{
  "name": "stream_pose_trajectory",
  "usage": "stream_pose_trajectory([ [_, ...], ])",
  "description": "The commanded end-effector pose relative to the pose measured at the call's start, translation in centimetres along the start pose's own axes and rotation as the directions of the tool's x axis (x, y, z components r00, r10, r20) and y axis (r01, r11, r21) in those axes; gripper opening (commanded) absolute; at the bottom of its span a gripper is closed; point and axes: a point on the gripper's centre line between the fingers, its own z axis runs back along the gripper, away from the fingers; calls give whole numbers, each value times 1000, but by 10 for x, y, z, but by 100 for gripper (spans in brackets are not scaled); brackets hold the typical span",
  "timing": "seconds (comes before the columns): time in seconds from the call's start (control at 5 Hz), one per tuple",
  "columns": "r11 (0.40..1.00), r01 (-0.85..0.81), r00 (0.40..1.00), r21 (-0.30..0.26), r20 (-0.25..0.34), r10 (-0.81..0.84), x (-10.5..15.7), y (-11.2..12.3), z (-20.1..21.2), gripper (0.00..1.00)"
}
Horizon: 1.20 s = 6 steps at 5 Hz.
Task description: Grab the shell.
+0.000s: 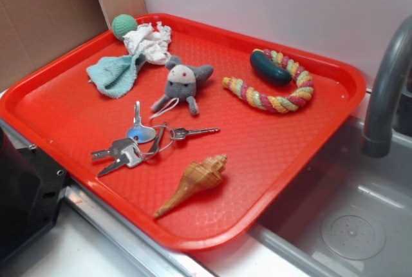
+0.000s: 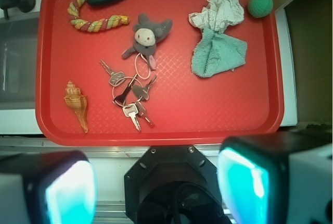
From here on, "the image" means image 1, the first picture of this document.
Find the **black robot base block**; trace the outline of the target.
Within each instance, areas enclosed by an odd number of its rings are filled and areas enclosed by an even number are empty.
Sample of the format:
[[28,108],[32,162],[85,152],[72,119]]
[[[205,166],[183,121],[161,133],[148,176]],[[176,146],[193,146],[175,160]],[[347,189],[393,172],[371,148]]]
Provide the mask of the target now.
[[67,181],[41,148],[16,148],[1,131],[1,264],[55,226]]

